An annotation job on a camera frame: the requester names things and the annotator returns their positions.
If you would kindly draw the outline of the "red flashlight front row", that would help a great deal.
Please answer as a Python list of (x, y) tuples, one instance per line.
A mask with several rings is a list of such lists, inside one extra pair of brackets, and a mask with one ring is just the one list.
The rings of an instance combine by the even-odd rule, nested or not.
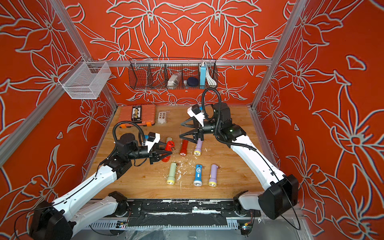
[[(170, 144), (167, 144), (165, 150), (168, 152), (172, 152), (173, 150), (175, 150), (175, 143), (172, 141)], [(169, 155), (169, 156), (165, 157), (164, 159), (162, 159), (162, 162), (166, 163), (170, 160), (170, 158), (171, 158), (171, 156)]]

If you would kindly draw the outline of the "white bagged item in basket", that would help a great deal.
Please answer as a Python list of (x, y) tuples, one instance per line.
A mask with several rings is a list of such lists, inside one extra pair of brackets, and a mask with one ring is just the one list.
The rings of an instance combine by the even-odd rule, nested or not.
[(172, 76), (169, 78), (167, 82), (167, 88), (169, 90), (174, 90), (179, 86), (179, 83), (182, 79), (182, 74), (181, 73), (174, 73)]

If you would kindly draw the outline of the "green flashlight front row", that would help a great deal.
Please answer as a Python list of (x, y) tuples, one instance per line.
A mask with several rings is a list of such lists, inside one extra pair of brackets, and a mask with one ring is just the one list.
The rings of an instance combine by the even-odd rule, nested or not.
[(167, 184), (168, 185), (174, 185), (176, 182), (176, 169), (177, 169), (178, 164), (175, 162), (172, 162), (170, 165), (170, 170), (169, 170), (169, 175), (167, 178)]

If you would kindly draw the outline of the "purple flashlight row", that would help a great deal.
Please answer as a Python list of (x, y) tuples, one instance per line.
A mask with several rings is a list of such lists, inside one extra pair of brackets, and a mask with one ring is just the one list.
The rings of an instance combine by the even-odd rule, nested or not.
[(202, 145), (203, 145), (203, 141), (201, 139), (198, 139), (196, 148), (194, 150), (195, 156), (200, 156), (202, 154)]
[(216, 164), (211, 165), (211, 171), (210, 171), (210, 179), (209, 179), (209, 186), (210, 187), (216, 187), (217, 186), (217, 171), (219, 166)]

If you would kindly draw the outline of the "purple flashlight front row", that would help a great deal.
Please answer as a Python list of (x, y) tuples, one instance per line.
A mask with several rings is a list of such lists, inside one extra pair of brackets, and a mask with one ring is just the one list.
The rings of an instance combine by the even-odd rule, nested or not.
[(209, 186), (210, 187), (216, 187), (217, 186), (217, 171), (219, 166), (216, 164), (211, 165), (211, 171), (210, 171), (210, 179), (209, 179)]

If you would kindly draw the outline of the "black card on case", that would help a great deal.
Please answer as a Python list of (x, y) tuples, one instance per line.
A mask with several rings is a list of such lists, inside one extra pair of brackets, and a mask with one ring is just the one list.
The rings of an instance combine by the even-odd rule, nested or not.
[(141, 123), (142, 122), (142, 106), (133, 106), (132, 107), (131, 121), (134, 123)]

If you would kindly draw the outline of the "blue flashlight front row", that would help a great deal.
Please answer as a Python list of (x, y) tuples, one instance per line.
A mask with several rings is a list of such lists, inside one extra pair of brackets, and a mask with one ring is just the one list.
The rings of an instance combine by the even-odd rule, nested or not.
[(200, 164), (196, 165), (196, 171), (195, 171), (195, 179), (194, 179), (194, 186), (200, 187), (203, 182), (202, 182), (202, 169), (203, 166)]

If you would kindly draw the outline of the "clear plastic wall bin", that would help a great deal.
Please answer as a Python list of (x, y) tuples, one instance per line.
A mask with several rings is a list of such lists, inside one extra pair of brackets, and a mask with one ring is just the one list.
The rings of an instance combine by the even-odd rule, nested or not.
[(71, 99), (95, 100), (110, 76), (111, 70), (107, 62), (80, 62), (60, 80), (60, 84)]

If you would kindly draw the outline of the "orange tool case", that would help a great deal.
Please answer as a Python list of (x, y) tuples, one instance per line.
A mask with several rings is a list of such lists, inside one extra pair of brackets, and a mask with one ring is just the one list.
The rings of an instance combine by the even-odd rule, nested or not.
[[(147, 105), (133, 105), (133, 106), (142, 106), (142, 122), (135, 123), (139, 126), (151, 127), (155, 125), (156, 122), (156, 106), (152, 104)], [(118, 122), (122, 121), (131, 121), (132, 107), (133, 106), (124, 106), (121, 107), (120, 115)]]

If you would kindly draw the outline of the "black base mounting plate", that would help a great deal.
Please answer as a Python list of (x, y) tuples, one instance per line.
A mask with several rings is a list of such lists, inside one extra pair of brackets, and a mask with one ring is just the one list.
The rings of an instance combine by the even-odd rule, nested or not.
[(261, 216), (258, 210), (241, 210), (232, 199), (130, 199), (123, 217), (115, 214), (102, 218), (117, 220), (126, 227), (229, 228), (252, 224)]

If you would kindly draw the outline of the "light blue box in basket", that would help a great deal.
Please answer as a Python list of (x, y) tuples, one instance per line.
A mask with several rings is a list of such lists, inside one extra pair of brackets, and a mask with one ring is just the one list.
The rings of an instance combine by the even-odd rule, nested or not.
[(200, 89), (205, 89), (206, 87), (206, 74), (207, 74), (207, 66), (203, 62), (199, 65), (200, 67)]

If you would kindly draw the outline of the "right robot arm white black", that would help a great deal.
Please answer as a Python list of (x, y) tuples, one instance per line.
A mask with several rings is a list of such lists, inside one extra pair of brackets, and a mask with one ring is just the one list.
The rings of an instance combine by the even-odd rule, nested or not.
[(241, 157), (264, 189), (261, 194), (240, 194), (237, 201), (241, 209), (261, 211), (272, 220), (294, 209), (299, 195), (297, 178), (283, 173), (256, 148), (246, 131), (233, 123), (231, 110), (226, 103), (219, 99), (212, 109), (213, 115), (209, 117), (204, 98), (200, 105), (189, 107), (187, 113), (193, 124), (184, 121), (181, 125), (191, 128), (191, 131), (181, 134), (180, 138), (196, 144), (204, 140), (206, 134), (212, 134), (219, 143)]

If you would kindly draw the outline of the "dark blue round item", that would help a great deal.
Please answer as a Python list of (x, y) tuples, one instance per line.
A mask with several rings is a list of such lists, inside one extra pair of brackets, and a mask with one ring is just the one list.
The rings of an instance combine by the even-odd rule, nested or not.
[(200, 85), (200, 81), (195, 77), (189, 77), (187, 79), (187, 87), (189, 88), (195, 88)]

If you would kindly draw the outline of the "purple flashlight back row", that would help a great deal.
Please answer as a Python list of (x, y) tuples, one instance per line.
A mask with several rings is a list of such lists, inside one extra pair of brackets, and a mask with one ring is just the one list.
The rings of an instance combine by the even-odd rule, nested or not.
[(198, 139), (196, 148), (194, 150), (195, 156), (200, 156), (202, 154), (202, 145), (203, 145), (203, 141), (201, 139)]

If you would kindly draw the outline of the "red flashlight back row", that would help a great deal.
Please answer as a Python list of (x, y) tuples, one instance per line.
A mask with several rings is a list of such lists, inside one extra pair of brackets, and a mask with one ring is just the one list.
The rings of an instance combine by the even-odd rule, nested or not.
[(188, 143), (189, 143), (188, 140), (183, 140), (183, 142), (182, 142), (182, 147), (181, 147), (181, 150), (180, 150), (180, 155), (183, 156), (183, 157), (185, 157), (187, 155)]

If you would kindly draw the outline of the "white button box in bag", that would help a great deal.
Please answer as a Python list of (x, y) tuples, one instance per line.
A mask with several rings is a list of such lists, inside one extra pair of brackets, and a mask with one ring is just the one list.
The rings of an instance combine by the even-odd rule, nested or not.
[(157, 123), (160, 125), (167, 123), (167, 111), (161, 111), (158, 113)]

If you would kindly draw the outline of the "red flashlight row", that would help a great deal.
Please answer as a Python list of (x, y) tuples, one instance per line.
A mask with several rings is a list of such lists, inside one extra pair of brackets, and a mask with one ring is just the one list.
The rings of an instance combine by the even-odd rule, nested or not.
[[(167, 144), (165, 150), (168, 152), (172, 152), (173, 150), (175, 150), (175, 143), (172, 141), (170, 144)], [(169, 156), (165, 157), (164, 159), (162, 159), (162, 162), (166, 163), (170, 160), (170, 158), (171, 158), (171, 156), (169, 155)]]
[(188, 140), (183, 140), (183, 142), (182, 142), (182, 147), (181, 147), (181, 150), (180, 150), (180, 155), (183, 156), (183, 157), (185, 157), (187, 155), (188, 143), (189, 143)]

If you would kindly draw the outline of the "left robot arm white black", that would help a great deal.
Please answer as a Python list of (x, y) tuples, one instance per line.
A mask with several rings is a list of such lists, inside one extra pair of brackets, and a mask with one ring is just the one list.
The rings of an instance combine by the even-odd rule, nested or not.
[(150, 164), (159, 162), (172, 155), (161, 142), (160, 134), (150, 132), (145, 135), (141, 127), (131, 122), (139, 131), (117, 137), (116, 130), (126, 124), (125, 121), (113, 127), (115, 146), (112, 152), (100, 162), (97, 171), (68, 193), (49, 203), (43, 201), (34, 209), (29, 236), (34, 240), (70, 240), (78, 232), (95, 221), (112, 214), (128, 214), (127, 198), (115, 191), (101, 201), (85, 207), (96, 194), (121, 178), (136, 160), (148, 160)]

